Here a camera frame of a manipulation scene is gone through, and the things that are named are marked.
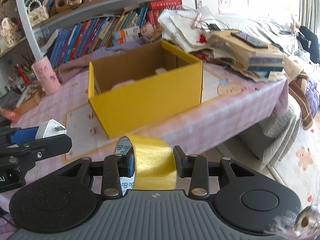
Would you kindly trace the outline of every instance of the pink cup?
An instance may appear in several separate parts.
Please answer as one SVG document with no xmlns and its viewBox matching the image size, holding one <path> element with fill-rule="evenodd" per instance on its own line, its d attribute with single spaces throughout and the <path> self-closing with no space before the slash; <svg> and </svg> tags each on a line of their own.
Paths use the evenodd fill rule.
<svg viewBox="0 0 320 240">
<path fill-rule="evenodd" d="M 46 95 L 55 93 L 60 87 L 56 73 L 53 71 L 48 57 L 33 63 L 31 66 Z"/>
</svg>

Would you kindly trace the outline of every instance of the white handbag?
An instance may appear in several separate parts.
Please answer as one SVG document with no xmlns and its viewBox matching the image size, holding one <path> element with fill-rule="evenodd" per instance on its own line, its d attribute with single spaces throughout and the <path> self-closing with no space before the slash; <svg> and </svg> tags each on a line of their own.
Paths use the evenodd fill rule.
<svg viewBox="0 0 320 240">
<path fill-rule="evenodd" d="M 34 2 L 38 3 L 39 7 L 35 8 L 33 11 L 30 11 L 30 6 Z M 49 18 L 47 8 L 43 4 L 41 4 L 39 0 L 32 0 L 28 5 L 27 11 L 29 16 L 29 21 L 32 27 Z"/>
</svg>

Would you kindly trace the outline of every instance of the phone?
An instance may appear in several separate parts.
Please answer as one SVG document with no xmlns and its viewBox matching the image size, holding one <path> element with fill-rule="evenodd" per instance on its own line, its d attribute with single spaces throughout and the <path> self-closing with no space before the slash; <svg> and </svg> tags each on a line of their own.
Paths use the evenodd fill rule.
<svg viewBox="0 0 320 240">
<path fill-rule="evenodd" d="M 231 36 L 238 38 L 241 41 L 244 41 L 245 43 L 247 43 L 248 45 L 250 45 L 251 47 L 257 48 L 257 49 L 267 49 L 268 45 L 265 44 L 264 42 L 258 40 L 257 38 L 243 33 L 243 32 L 231 32 Z"/>
</svg>

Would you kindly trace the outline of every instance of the gray gripper base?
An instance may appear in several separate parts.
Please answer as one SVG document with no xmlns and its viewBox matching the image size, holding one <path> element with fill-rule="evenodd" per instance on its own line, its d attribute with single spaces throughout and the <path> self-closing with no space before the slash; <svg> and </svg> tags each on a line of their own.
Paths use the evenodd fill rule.
<svg viewBox="0 0 320 240">
<path fill-rule="evenodd" d="M 281 240 L 252 236 L 225 225 L 205 201 L 182 190 L 128 190 L 118 200 L 104 201 L 97 213 L 77 228 L 57 234 L 20 229 L 10 240 Z"/>
</svg>

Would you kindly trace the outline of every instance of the gold speaker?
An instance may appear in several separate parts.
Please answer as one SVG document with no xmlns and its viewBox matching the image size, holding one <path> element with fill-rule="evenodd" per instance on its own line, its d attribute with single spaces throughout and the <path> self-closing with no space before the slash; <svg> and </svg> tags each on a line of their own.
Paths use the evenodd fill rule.
<svg viewBox="0 0 320 240">
<path fill-rule="evenodd" d="M 55 0 L 56 11 L 63 12 L 70 8 L 75 8 L 82 3 L 82 0 Z"/>
</svg>

